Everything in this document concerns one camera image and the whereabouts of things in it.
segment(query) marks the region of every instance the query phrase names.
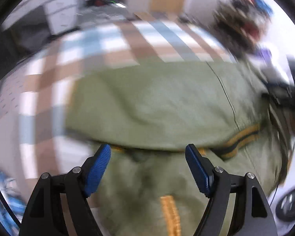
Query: cluttered items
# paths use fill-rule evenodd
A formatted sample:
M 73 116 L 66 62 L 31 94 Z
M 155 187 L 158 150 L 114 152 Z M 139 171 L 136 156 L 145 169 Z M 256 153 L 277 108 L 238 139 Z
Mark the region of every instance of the cluttered items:
M 263 0 L 220 0 L 213 29 L 235 56 L 253 53 L 266 34 L 273 10 Z

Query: black strap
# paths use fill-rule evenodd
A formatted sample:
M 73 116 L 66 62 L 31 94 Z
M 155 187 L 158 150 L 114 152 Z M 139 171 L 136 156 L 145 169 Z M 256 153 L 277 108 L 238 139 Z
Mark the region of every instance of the black strap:
M 11 208 L 9 207 L 9 205 L 6 202 L 5 198 L 3 197 L 1 191 L 0 191 L 0 201 L 2 202 L 3 206 L 5 207 L 5 209 L 7 210 L 7 212 L 10 215 L 10 217 L 13 219 L 13 221 L 16 223 L 16 225 L 18 227 L 20 227 L 21 226 L 20 221 L 17 219 L 17 217 L 15 216 L 15 214 L 13 213 L 13 211 L 11 210 Z

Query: green garment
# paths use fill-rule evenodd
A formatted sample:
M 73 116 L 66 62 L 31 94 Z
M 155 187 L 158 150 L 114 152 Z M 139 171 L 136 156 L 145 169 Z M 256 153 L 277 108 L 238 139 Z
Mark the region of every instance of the green garment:
M 181 235 L 194 234 L 208 200 L 186 163 L 189 143 L 230 174 L 253 172 L 266 194 L 285 177 L 290 133 L 281 121 L 287 117 L 261 99 L 260 77 L 244 63 L 145 60 L 76 83 L 66 127 L 126 148 L 112 152 L 98 188 L 100 216 L 112 236 L 170 235 L 160 201 L 167 195 L 174 197 Z M 208 150 L 256 124 L 263 125 L 258 140 L 235 157 L 222 160 Z

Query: black cable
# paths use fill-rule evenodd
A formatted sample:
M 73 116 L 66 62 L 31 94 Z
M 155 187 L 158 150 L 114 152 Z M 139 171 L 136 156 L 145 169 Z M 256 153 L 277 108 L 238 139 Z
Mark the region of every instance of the black cable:
M 278 187 L 279 187 L 279 184 L 277 185 L 277 188 L 275 189 L 275 192 L 274 192 L 273 198 L 272 198 L 272 200 L 271 200 L 270 206 L 271 206 L 271 204 L 272 204 L 272 202 L 273 202 L 273 200 L 274 200 L 274 197 L 275 197 L 275 195 L 276 195 L 276 193 L 277 193 L 277 189 L 278 189 Z
M 21 227 L 20 221 L 17 219 L 16 215 L 13 213 L 13 211 L 9 207 L 9 205 L 6 202 L 5 198 L 3 197 L 1 191 L 0 191 L 0 201 L 2 202 L 2 204 L 5 207 L 5 209 L 7 210 L 7 212 L 9 213 L 10 217 L 13 219 L 13 221 L 16 223 L 16 225 L 20 228 Z

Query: green jacket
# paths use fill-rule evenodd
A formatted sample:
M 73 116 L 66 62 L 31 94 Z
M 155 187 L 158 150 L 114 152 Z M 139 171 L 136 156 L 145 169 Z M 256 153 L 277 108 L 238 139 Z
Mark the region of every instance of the green jacket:
M 228 173 L 254 173 L 266 194 L 285 178 L 289 114 L 261 99 L 261 77 L 245 63 L 150 59 L 76 83 L 67 128 L 114 146 L 98 188 L 112 236 L 194 234 L 208 200 L 186 163 L 189 143 Z

